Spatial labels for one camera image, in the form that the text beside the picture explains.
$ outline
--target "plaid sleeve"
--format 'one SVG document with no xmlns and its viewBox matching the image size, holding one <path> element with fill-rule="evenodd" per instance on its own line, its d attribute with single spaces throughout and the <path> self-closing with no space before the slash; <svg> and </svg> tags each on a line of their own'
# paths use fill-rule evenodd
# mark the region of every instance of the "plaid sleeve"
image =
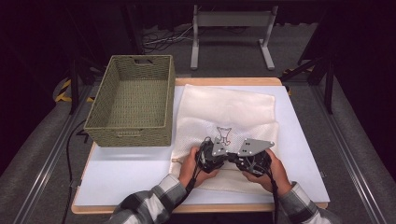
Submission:
<svg viewBox="0 0 396 224">
<path fill-rule="evenodd" d="M 168 175 L 151 190 L 126 197 L 106 223 L 163 223 L 185 194 L 178 179 Z"/>
<path fill-rule="evenodd" d="M 291 223 L 338 224 L 341 219 L 335 214 L 318 208 L 301 186 L 293 182 L 293 189 L 279 199 L 283 211 Z"/>
</svg>

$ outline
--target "table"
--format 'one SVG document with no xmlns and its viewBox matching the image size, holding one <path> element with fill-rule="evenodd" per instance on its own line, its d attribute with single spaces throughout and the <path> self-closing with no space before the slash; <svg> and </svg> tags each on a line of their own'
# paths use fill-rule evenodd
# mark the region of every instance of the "table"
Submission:
<svg viewBox="0 0 396 224">
<path fill-rule="evenodd" d="M 329 196 L 289 96 L 285 88 L 281 86 L 279 79 L 274 77 L 177 78 L 174 128 L 176 127 L 178 102 L 185 84 L 221 86 L 227 89 L 273 94 L 276 97 L 276 120 L 279 122 L 279 157 L 285 165 L 289 178 L 298 181 L 318 206 L 327 207 L 330 201 Z M 172 146 L 103 148 L 93 144 L 81 185 L 78 187 L 72 204 L 73 213 L 109 214 L 130 193 L 151 189 L 167 175 L 171 152 Z M 174 212 L 273 210 L 271 195 L 194 189 L 186 201 Z"/>
</svg>

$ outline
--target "metal stand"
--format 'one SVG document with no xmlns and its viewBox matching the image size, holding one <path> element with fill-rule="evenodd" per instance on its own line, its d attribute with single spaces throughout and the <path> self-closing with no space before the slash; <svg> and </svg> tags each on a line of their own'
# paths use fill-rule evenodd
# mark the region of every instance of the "metal stand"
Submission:
<svg viewBox="0 0 396 224">
<path fill-rule="evenodd" d="M 334 76 L 334 68 L 332 59 L 328 57 L 318 58 L 308 63 L 305 63 L 293 71 L 287 73 L 286 75 L 280 77 L 280 81 L 284 82 L 291 77 L 295 77 L 301 74 L 304 70 L 315 66 L 312 70 L 311 74 L 309 75 L 307 82 L 309 85 L 318 85 L 319 82 L 326 76 L 326 87 L 325 87 L 325 94 L 324 94 L 324 104 L 326 105 L 327 111 L 329 114 L 332 114 L 332 83 L 333 83 L 333 76 Z"/>
<path fill-rule="evenodd" d="M 260 48 L 267 64 L 268 70 L 274 70 L 275 66 L 268 50 L 268 41 L 274 26 L 277 7 L 272 11 L 198 11 L 194 6 L 191 69 L 198 69 L 199 39 L 198 26 L 264 26 L 266 23 L 265 38 L 260 39 Z"/>
<path fill-rule="evenodd" d="M 72 107 L 70 109 L 70 115 L 74 114 L 79 104 L 79 90 L 78 90 L 78 78 L 84 85 L 93 85 L 95 77 L 93 76 L 90 68 L 95 68 L 101 75 L 105 74 L 105 68 L 101 65 L 92 62 L 91 60 L 83 57 L 70 60 L 70 80 L 72 90 Z"/>
</svg>

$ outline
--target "wooden table edge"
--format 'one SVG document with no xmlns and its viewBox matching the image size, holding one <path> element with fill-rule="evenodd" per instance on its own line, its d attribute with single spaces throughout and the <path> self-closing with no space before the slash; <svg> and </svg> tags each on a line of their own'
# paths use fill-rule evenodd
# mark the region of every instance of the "wooden table edge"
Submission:
<svg viewBox="0 0 396 224">
<path fill-rule="evenodd" d="M 181 77 L 176 78 L 176 86 L 186 84 L 197 86 L 282 86 L 277 77 Z M 87 164 L 91 158 L 96 143 L 92 144 L 90 155 L 85 164 L 81 180 L 85 175 Z M 111 214 L 116 206 L 76 206 L 75 201 L 79 188 L 74 197 L 71 210 L 74 214 Z M 318 207 L 327 208 L 327 203 L 316 203 Z M 234 204 L 182 204 L 174 213 L 205 213 L 205 212 L 272 212 L 272 203 L 234 203 Z"/>
<path fill-rule="evenodd" d="M 282 86 L 277 77 L 178 77 L 176 86 Z"/>
</svg>

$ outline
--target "basket handle hole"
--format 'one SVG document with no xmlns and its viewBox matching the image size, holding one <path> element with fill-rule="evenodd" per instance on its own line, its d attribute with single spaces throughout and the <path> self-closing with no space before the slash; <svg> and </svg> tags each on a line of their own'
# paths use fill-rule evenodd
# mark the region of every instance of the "basket handle hole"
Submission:
<svg viewBox="0 0 396 224">
<path fill-rule="evenodd" d="M 154 62 L 150 59 L 134 59 L 134 63 L 139 65 L 153 65 Z"/>
<path fill-rule="evenodd" d="M 140 137 L 142 136 L 141 131 L 142 130 L 123 131 L 117 132 L 116 135 L 117 137 Z"/>
</svg>

